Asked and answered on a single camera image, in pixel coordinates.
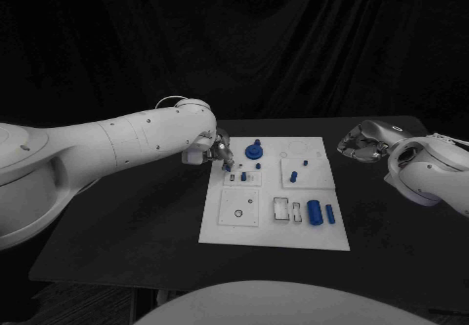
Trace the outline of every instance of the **floor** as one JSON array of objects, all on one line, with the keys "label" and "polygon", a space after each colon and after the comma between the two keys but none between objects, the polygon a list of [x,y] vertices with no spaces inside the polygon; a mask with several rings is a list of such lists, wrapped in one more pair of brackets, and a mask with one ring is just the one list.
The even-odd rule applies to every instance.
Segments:
[{"label": "floor", "polygon": [[[168,297],[164,294],[167,292],[150,289],[51,283],[33,297],[37,301],[34,316],[23,322],[0,325],[131,325],[158,303],[184,293],[168,292]],[[411,307],[402,309],[440,325],[469,324],[469,314],[441,315]]]}]

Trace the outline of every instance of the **black backdrop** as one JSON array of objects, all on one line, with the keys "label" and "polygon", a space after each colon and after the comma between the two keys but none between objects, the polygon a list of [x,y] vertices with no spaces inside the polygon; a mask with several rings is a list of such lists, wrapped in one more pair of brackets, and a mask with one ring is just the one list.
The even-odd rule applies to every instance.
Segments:
[{"label": "black backdrop", "polygon": [[0,8],[4,123],[98,121],[183,95],[217,119],[408,114],[431,132],[469,138],[467,1],[49,0]]}]

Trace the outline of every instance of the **black table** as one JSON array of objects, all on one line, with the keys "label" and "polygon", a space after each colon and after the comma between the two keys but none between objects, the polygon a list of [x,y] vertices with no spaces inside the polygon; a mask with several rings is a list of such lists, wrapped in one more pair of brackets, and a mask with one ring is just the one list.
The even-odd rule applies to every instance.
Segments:
[{"label": "black table", "polygon": [[[422,207],[336,145],[376,117],[219,121],[230,136],[320,136],[350,251],[199,244],[210,163],[180,154],[121,171],[69,203],[28,273],[31,280],[194,290],[239,280],[336,288],[389,304],[469,311],[469,218]],[[379,120],[427,135],[411,116]]]}]

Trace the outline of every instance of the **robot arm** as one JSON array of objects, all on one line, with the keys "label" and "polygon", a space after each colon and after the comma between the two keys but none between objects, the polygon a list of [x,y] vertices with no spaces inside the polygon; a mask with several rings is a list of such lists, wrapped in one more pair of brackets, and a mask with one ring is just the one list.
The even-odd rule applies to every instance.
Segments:
[{"label": "robot arm", "polygon": [[337,151],[363,163],[375,163],[388,154],[383,179],[399,193],[425,206],[444,200],[469,216],[469,152],[453,140],[469,145],[437,133],[414,137],[399,127],[365,120],[346,134]]},{"label": "robot arm", "polygon": [[0,123],[0,250],[49,225],[100,177],[181,152],[181,162],[223,160],[229,137],[194,99],[103,121],[36,129]]}]

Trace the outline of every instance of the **white board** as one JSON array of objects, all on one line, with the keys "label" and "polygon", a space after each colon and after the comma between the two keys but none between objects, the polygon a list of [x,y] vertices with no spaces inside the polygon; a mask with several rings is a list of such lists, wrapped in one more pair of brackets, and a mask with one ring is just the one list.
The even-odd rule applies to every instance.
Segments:
[{"label": "white board", "polygon": [[[245,149],[255,139],[261,142],[264,154],[259,159],[251,160],[246,158]],[[235,166],[229,173],[222,170],[222,161],[212,163],[197,241],[210,244],[349,251],[321,138],[230,137],[229,141]],[[261,164],[261,169],[255,169],[256,163]],[[298,168],[303,169],[297,171],[297,180],[291,183],[290,169]],[[242,172],[249,175],[245,181],[238,179]],[[235,175],[233,185],[229,181],[230,174]],[[288,199],[288,220],[274,219],[274,198]],[[321,225],[310,225],[308,200],[317,200],[320,203]],[[301,222],[294,222],[294,202],[300,203]],[[333,224],[327,220],[327,204],[334,213]]]}]

